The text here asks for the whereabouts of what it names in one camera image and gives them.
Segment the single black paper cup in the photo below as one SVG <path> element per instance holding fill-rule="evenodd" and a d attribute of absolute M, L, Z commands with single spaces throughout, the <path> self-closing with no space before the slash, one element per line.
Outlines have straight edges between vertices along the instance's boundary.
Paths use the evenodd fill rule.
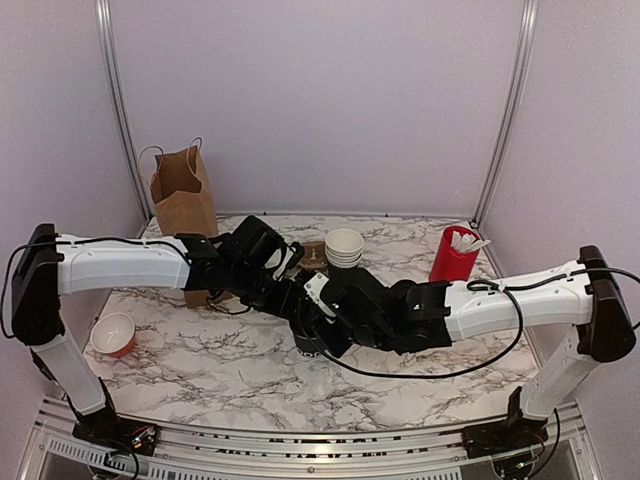
<path fill-rule="evenodd" d="M 316 358 L 320 356 L 317 348 L 319 340 L 313 333 L 293 332 L 295 346 L 298 352 L 307 358 Z"/>

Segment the brown paper bag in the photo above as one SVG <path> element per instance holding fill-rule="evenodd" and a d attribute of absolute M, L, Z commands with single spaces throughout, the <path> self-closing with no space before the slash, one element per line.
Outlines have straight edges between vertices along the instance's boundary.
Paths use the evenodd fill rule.
<path fill-rule="evenodd" d="M 213 190 L 201 156 L 202 139 L 194 138 L 181 151 L 166 153 L 151 145 L 142 150 L 156 154 L 155 171 L 144 183 L 150 188 L 155 216 L 163 235 L 219 235 Z"/>

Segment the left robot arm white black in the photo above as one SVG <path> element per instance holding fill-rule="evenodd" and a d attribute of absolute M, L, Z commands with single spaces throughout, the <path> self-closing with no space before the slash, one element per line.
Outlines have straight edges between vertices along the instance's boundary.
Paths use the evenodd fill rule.
<path fill-rule="evenodd" d="M 293 297 L 285 275 L 304 248 L 287 243 L 255 216 L 217 237 L 180 233 L 160 239 L 82 238 L 41 224 L 8 262 L 1 297 L 11 301 L 11 330 L 34 364 L 67 396 L 75 437 L 150 456 L 159 426 L 120 416 L 60 314 L 60 298 L 113 288 L 229 292 L 255 310 L 282 316 Z"/>

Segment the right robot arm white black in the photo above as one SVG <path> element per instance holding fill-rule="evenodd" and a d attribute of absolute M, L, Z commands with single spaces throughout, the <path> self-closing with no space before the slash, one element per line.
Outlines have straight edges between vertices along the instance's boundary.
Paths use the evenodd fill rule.
<path fill-rule="evenodd" d="M 478 458 L 547 439 L 554 408 L 597 366 L 634 349 L 637 327 L 616 281 L 621 273 L 595 246 L 551 270 L 496 280 L 402 280 L 386 287 L 366 269 L 354 268 L 306 280 L 293 324 L 332 360 L 352 345 L 419 353 L 502 330 L 568 325 L 539 373 L 510 395 L 504 419 L 463 429 L 468 457 Z"/>

